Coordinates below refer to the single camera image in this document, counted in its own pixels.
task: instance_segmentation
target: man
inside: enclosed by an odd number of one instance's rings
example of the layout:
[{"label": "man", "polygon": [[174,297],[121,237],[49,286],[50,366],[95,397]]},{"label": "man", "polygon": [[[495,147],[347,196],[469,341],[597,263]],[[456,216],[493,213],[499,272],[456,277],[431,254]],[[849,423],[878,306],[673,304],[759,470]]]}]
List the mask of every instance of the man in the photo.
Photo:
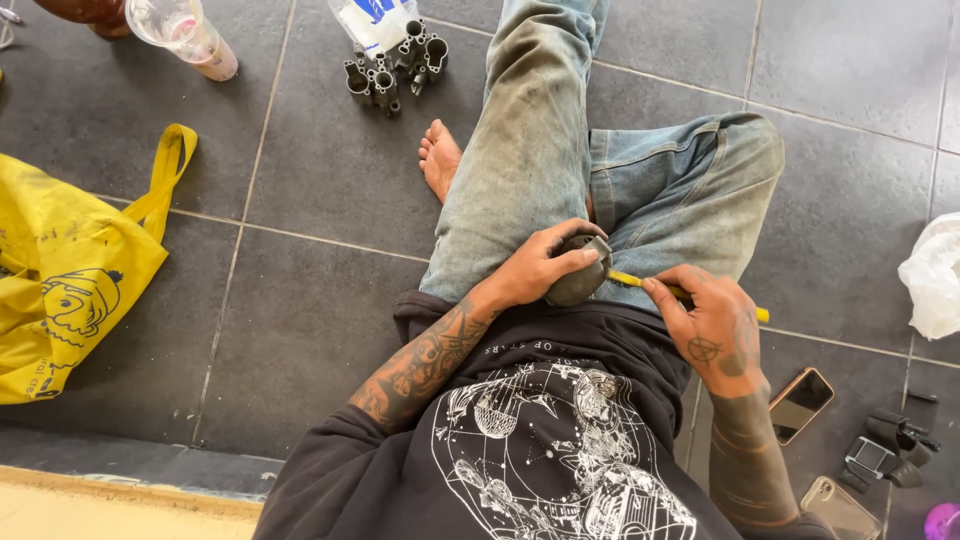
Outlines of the man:
[{"label": "man", "polygon": [[[607,8],[506,0],[467,150],[439,120],[421,142],[444,209],[395,314],[408,343],[304,436],[255,538],[833,537],[793,497],[756,307],[736,284],[780,138],[748,112],[588,133]],[[607,238],[642,290],[542,301],[597,259],[554,257],[578,233]],[[689,366],[715,411],[709,498],[672,455]]]}]

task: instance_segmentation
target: forearm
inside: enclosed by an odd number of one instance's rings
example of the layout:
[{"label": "forearm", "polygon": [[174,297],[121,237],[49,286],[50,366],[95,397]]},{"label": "forearm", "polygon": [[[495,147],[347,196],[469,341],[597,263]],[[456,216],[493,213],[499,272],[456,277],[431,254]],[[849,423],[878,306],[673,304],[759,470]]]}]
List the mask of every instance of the forearm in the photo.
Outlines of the forearm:
[{"label": "forearm", "polygon": [[775,528],[800,516],[770,422],[769,386],[713,401],[710,498],[737,527]]},{"label": "forearm", "polygon": [[376,370],[349,402],[388,433],[403,430],[506,307],[480,283],[460,304]]}]

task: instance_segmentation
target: left hand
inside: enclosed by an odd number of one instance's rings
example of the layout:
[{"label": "left hand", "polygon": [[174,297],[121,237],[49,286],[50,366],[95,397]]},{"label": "left hand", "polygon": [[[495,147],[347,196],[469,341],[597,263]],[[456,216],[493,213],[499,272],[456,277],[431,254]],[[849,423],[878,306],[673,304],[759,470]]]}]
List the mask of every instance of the left hand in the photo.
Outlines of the left hand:
[{"label": "left hand", "polygon": [[549,229],[537,231],[493,274],[476,288],[491,294],[501,308],[539,300],[556,280],[593,264],[596,250],[573,250],[553,257],[569,238],[591,234],[607,239],[595,224],[575,217]]}]

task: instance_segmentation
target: leg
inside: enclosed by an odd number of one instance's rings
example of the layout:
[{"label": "leg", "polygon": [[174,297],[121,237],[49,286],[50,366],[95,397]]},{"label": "leg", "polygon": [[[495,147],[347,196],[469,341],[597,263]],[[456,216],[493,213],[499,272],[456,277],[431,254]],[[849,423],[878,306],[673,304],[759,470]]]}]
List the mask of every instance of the leg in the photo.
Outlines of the leg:
[{"label": "leg", "polygon": [[607,3],[506,1],[487,54],[487,101],[420,290],[459,302],[531,233],[587,217],[585,94]]},{"label": "leg", "polygon": [[[643,278],[686,262],[740,279],[783,170],[770,122],[733,112],[649,132],[594,130],[590,152],[614,268]],[[596,297],[656,311],[638,288],[605,282]]]}]

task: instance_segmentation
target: bare foot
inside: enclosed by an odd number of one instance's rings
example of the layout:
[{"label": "bare foot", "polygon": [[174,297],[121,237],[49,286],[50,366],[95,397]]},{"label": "bare foot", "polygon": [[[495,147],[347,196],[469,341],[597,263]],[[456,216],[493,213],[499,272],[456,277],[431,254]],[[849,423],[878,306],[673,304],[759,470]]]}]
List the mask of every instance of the bare foot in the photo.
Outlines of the bare foot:
[{"label": "bare foot", "polygon": [[446,201],[446,193],[463,154],[450,130],[439,119],[434,120],[420,141],[420,170],[441,204]]}]

